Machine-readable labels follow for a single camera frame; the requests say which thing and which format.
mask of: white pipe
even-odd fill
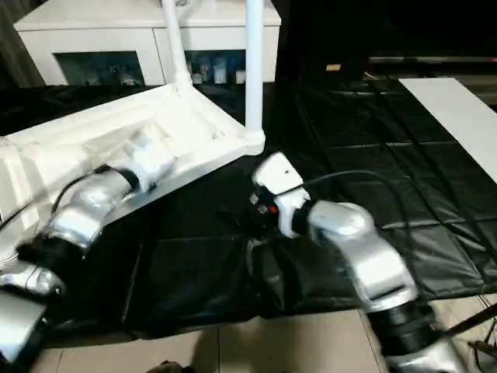
[[[245,129],[262,131],[262,31],[264,0],[247,0]]]
[[[165,26],[168,29],[169,46],[171,47],[174,65],[174,83],[176,85],[192,84],[186,67],[185,50],[181,41],[178,19],[176,18],[176,0],[162,0]]]

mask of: black cable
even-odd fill
[[[58,207],[59,207],[59,204],[61,202],[61,199],[62,197],[64,196],[64,194],[69,190],[69,188],[71,188],[73,185],[79,183],[80,181],[82,181],[83,179],[86,179],[89,175],[91,174],[86,174],[86,175],[82,175],[80,177],[77,177],[76,179],[72,180],[68,185],[66,185],[64,188],[62,188],[61,192],[59,193],[59,195],[57,196],[57,199],[55,200],[54,204],[52,204],[52,210],[51,210],[51,213],[53,214],[55,211],[57,211]]]
[[[309,187],[311,185],[320,183],[321,181],[335,179],[335,178],[340,177],[340,176],[348,176],[348,175],[372,176],[372,177],[380,180],[388,188],[392,197],[394,198],[395,204],[397,205],[397,209],[398,209],[398,213],[400,215],[400,218],[404,222],[407,247],[411,250],[411,254],[413,255],[414,246],[412,245],[411,225],[410,225],[409,220],[408,220],[407,211],[405,210],[405,205],[402,202],[400,194],[394,188],[392,183],[390,181],[388,181],[388,179],[386,179],[382,175],[380,175],[379,173],[376,173],[374,171],[369,171],[367,169],[351,169],[348,171],[339,171],[337,173],[329,173],[329,174],[326,174],[323,176],[316,177],[315,179],[305,181],[300,185],[297,185],[297,186],[294,186],[293,188],[290,188],[289,190],[285,190],[284,192],[278,193],[275,197],[280,197],[284,194],[291,193],[291,192],[293,192],[297,189],[300,189],[300,188]]]

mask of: white cabinet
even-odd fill
[[[47,85],[162,85],[171,80],[159,0],[49,0],[16,29]],[[241,83],[245,0],[189,0],[177,8],[195,83]],[[264,9],[263,79],[274,81],[280,17]]]

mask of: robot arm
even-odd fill
[[[29,370],[50,329],[53,302],[70,286],[110,214],[128,196],[148,193],[172,168],[175,157],[158,131],[140,129],[110,166],[76,184],[69,203],[0,272],[0,371]]]
[[[404,260],[356,204],[312,201],[298,187],[302,179],[285,156],[277,153],[255,172],[258,190],[252,203],[277,218],[289,238],[305,235],[326,249],[337,250],[392,371],[463,373],[467,369],[449,339],[436,325],[433,311],[419,298]]]

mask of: black connector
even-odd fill
[[[35,264],[54,272],[68,283],[79,264],[83,261],[81,249],[59,237],[38,235],[30,243],[17,248],[19,260]]]
[[[384,356],[403,356],[435,343],[443,334],[433,310],[420,300],[367,314]]]

